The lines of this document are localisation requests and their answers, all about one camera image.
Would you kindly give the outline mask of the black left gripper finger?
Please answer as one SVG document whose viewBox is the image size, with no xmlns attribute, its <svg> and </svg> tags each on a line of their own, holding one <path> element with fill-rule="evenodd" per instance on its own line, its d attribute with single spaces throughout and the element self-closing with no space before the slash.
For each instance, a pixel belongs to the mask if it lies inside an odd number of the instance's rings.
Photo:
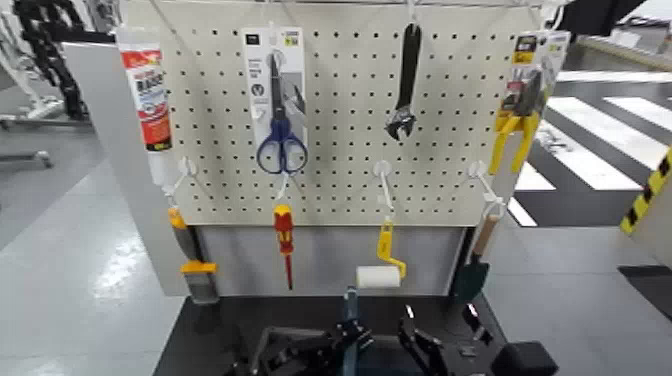
<svg viewBox="0 0 672 376">
<path fill-rule="evenodd" d="M 313 364 L 319 375 L 356 376 L 358 360 L 375 342 L 372 331 L 349 319 L 317 337 Z"/>
<path fill-rule="evenodd" d="M 250 361 L 250 374 L 281 375 L 288 373 L 280 369 L 291 360 L 288 348 L 294 342 L 313 336 L 314 331 L 311 329 L 278 326 L 264 328 Z"/>
</svg>

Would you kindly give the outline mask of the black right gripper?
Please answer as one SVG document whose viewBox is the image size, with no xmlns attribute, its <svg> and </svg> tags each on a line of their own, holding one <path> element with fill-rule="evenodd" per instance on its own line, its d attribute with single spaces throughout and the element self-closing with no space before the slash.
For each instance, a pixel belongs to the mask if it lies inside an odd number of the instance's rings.
<svg viewBox="0 0 672 376">
<path fill-rule="evenodd" d="M 461 312 L 474 341 L 443 342 L 420 330 L 410 305 L 398 321 L 397 337 L 402 348 L 427 376 L 467 376 L 493 374 L 491 363 L 496 356 L 494 336 L 486 325 L 486 315 L 473 303 Z"/>
</svg>

